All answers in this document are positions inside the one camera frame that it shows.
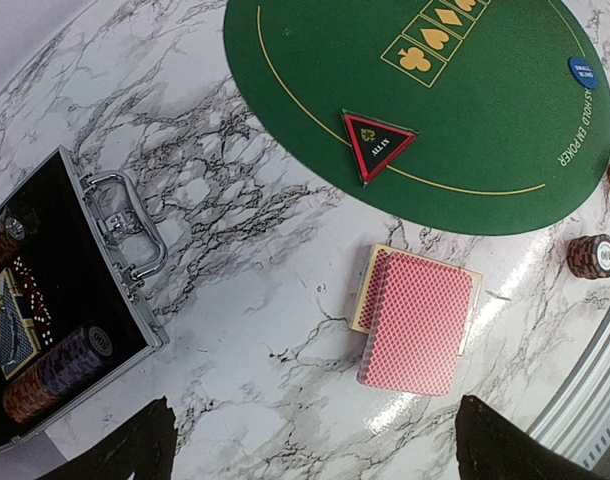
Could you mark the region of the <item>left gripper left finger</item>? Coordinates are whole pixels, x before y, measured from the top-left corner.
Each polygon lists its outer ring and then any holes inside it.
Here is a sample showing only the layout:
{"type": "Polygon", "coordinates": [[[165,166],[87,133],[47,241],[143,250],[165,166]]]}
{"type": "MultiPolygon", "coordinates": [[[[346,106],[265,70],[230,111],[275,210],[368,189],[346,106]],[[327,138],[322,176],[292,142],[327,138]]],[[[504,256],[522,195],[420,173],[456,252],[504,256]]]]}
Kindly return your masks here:
{"type": "Polygon", "coordinates": [[[176,417],[162,397],[151,401],[90,450],[44,479],[169,479],[176,451],[176,417]]]}

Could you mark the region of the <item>blue small blind button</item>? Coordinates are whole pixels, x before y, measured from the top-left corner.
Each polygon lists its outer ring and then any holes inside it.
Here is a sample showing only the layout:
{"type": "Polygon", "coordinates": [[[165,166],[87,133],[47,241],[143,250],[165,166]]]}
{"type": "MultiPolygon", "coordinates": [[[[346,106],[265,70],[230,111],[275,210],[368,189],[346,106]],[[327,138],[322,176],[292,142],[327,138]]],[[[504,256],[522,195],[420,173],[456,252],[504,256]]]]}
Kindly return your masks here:
{"type": "Polygon", "coordinates": [[[585,89],[596,90],[599,87],[599,78],[596,71],[582,57],[572,56],[568,60],[572,76],[585,89]]]}

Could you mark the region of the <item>triangular all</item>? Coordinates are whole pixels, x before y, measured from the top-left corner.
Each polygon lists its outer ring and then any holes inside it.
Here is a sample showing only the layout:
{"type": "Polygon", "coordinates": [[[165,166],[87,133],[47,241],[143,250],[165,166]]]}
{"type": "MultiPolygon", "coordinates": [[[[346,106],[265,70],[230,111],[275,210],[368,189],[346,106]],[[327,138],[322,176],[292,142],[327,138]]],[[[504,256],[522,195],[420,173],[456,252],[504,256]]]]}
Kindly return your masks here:
{"type": "Polygon", "coordinates": [[[341,116],[363,186],[375,180],[420,136],[411,128],[346,109],[341,116]]]}

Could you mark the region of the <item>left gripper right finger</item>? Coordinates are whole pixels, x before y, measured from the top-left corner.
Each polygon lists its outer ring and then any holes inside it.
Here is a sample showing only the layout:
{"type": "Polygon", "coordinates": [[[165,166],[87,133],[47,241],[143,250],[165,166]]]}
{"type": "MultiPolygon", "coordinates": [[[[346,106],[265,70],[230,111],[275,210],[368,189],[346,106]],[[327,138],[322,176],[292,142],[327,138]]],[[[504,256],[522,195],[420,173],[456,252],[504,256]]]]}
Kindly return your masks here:
{"type": "Polygon", "coordinates": [[[532,439],[485,402],[462,397],[455,418],[459,476],[469,480],[597,479],[532,439]]]}

